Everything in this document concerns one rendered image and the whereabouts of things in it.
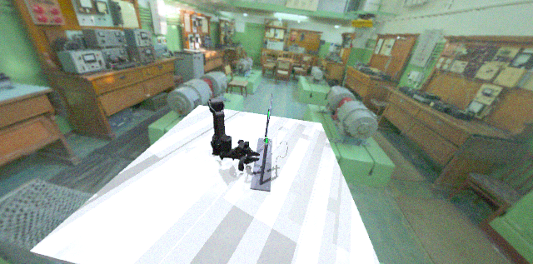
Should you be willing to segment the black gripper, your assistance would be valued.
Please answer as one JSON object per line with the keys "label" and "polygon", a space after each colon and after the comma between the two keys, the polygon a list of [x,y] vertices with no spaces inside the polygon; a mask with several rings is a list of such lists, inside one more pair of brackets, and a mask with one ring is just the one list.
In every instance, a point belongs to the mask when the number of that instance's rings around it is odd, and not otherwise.
{"label": "black gripper", "polygon": [[252,162],[256,162],[256,161],[259,161],[259,158],[257,158],[257,156],[260,156],[259,153],[257,152],[254,152],[250,147],[249,147],[249,142],[248,141],[245,141],[245,144],[244,144],[244,150],[242,149],[241,151],[241,156],[237,156],[234,154],[234,151],[236,151],[236,148],[233,148],[232,151],[231,151],[231,159],[234,161],[234,160],[239,160],[239,163],[238,163],[238,170],[240,172],[243,172],[244,171],[244,164],[248,165]]}

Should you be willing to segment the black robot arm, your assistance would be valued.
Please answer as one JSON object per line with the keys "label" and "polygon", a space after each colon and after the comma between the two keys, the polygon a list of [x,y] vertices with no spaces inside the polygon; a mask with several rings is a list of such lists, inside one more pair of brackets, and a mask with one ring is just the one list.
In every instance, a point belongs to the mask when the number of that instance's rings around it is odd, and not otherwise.
{"label": "black robot arm", "polygon": [[[209,111],[212,113],[213,131],[210,145],[212,148],[212,155],[219,156],[221,161],[223,158],[231,159],[232,151],[232,137],[226,135],[224,122],[224,107],[225,104],[221,98],[211,98],[207,101]],[[238,146],[235,147],[234,154],[241,156],[242,149],[244,150],[245,142],[242,139],[238,140]]]}

